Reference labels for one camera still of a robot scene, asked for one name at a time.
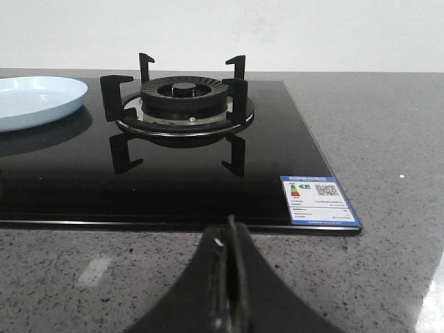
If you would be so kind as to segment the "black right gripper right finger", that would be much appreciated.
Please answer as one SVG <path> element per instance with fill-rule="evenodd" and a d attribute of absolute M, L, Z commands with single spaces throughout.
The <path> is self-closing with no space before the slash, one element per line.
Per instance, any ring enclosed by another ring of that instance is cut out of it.
<path fill-rule="evenodd" d="M 227 292 L 233 332 L 339 332 L 283 283 L 245 224 L 228 217 Z"/>

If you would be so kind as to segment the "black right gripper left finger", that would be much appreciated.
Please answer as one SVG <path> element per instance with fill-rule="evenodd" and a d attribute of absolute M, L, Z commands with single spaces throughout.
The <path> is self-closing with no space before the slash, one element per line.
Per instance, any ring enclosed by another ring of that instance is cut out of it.
<path fill-rule="evenodd" d="M 206 228 L 182 275 L 128 332 L 228 332 L 226 230 Z"/>

